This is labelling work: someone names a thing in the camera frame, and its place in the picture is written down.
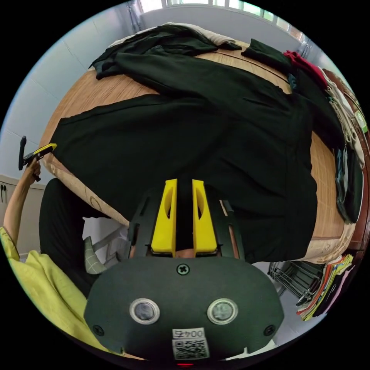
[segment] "window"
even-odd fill
[[[180,4],[207,4],[208,0],[171,0],[172,5],[180,5]]]
[[[279,26],[280,28],[282,28],[284,31],[288,31],[290,24],[288,22],[286,22],[284,19],[281,19],[279,17],[277,17],[277,18],[278,19],[277,19],[276,25]]]
[[[186,5],[186,4],[199,4],[204,6],[217,6],[217,7],[225,7],[226,1],[225,0],[138,0],[141,3],[141,8],[143,12],[150,12],[151,10],[162,9],[163,7],[167,6],[174,6],[174,5]],[[253,4],[246,3],[240,0],[229,0],[229,5],[226,6],[228,9],[236,9],[239,11],[247,12],[253,14],[257,17],[261,17],[272,24],[276,24],[278,27],[283,29],[284,31],[288,32],[291,36],[303,42],[307,40],[307,37],[297,28],[293,27],[287,21],[282,18],[275,16],[273,13],[268,12],[267,10],[263,10],[260,7],[257,7]]]
[[[261,8],[255,5],[252,5],[252,4],[245,3],[244,1],[239,1],[239,0],[230,0],[229,7],[234,8],[234,9],[244,10],[245,12],[252,13],[258,16],[260,16],[262,13]]]
[[[274,15],[272,13],[268,12],[267,10],[264,10],[263,11],[263,18],[272,22],[274,20]]]
[[[162,0],[140,0],[140,4],[144,13],[162,9]]]
[[[216,5],[218,7],[224,7],[225,6],[225,0],[213,0],[213,5]]]

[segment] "white cabinet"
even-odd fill
[[[17,180],[0,175],[0,186],[2,186],[0,199],[1,226],[4,224],[5,210],[16,184]],[[34,185],[28,191],[22,212],[17,243],[17,250],[21,258],[25,258],[29,251],[40,251],[39,215],[43,194],[44,187],[42,185]]]

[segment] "stack of clothes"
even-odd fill
[[[364,120],[359,119],[361,114],[355,96],[343,88],[341,80],[332,72],[311,64],[296,52],[281,53],[252,39],[241,54],[285,74],[293,93],[307,98],[313,110],[319,109],[324,114],[315,122],[313,131],[335,154],[337,208],[346,224],[355,224],[361,209],[365,165],[355,127],[366,127]]]
[[[342,291],[344,282],[353,270],[352,261],[353,256],[347,254],[325,265],[321,284],[316,294],[312,300],[298,306],[297,314],[301,316],[302,320],[307,321],[312,317],[328,312]]]

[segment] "printed number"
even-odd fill
[[[196,338],[196,337],[203,337],[204,334],[203,334],[203,330],[192,330],[192,331],[188,331],[188,330],[175,330],[175,333],[174,333],[174,338],[177,339],[177,338]]]

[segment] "qr code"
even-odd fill
[[[195,360],[209,357],[205,338],[193,340],[173,340],[173,354],[176,360]]]

